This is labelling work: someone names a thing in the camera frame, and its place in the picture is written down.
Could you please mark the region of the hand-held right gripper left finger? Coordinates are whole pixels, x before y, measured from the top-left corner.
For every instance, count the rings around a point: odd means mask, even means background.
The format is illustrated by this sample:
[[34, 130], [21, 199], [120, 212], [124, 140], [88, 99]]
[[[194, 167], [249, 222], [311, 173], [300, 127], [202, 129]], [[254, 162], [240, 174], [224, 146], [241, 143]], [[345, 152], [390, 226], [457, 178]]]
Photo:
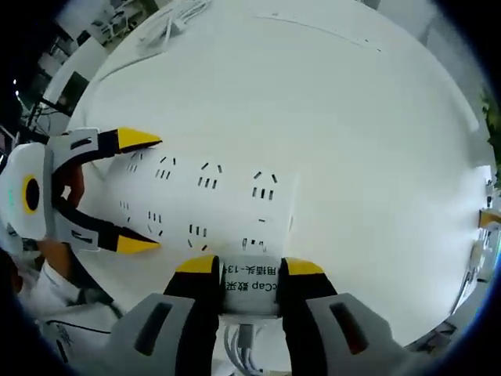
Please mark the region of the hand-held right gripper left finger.
[[219, 326], [220, 260], [178, 266], [164, 292], [153, 293], [114, 325], [112, 375], [209, 375]]

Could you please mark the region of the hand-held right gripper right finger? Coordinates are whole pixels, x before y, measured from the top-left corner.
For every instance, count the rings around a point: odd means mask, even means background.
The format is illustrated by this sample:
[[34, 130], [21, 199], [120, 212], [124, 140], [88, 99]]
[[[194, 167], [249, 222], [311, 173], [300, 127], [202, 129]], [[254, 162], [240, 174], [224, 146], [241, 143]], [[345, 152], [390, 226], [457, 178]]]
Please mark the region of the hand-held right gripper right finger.
[[409, 359], [389, 323], [313, 262], [282, 259], [279, 312], [294, 375], [393, 375]]

